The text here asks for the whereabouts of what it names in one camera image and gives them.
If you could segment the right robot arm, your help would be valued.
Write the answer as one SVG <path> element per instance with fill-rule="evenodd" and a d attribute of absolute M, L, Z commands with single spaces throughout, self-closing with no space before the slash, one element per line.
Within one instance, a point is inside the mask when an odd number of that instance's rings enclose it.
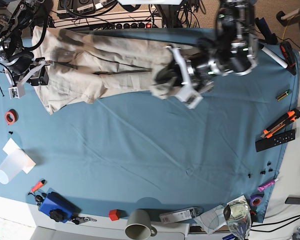
<path fill-rule="evenodd" d="M 25 47 L 23 30 L 29 27 L 39 10 L 43 10 L 43 30 L 34 46 Z M 44 57 L 35 58 L 34 50 L 43 43 L 49 15 L 43 0 L 15 0 L 7 5 L 6 13 L 0 18 L 0 66 L 10 84 L 11 99 L 25 95 L 25 84 L 46 86 L 49 83 L 47 66 L 53 62 Z"/>

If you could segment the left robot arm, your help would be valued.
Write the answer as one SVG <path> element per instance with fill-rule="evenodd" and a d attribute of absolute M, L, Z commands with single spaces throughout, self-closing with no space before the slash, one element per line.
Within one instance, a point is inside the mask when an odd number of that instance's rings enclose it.
<path fill-rule="evenodd" d="M 167 45 L 172 60 L 156 74 L 152 94 L 161 99 L 175 96 L 188 109 L 194 109 L 202 94 L 214 87 L 214 76 L 249 74 L 258 64 L 254 16 L 249 0 L 221 0 L 214 39 L 201 37 L 189 49 Z"/>

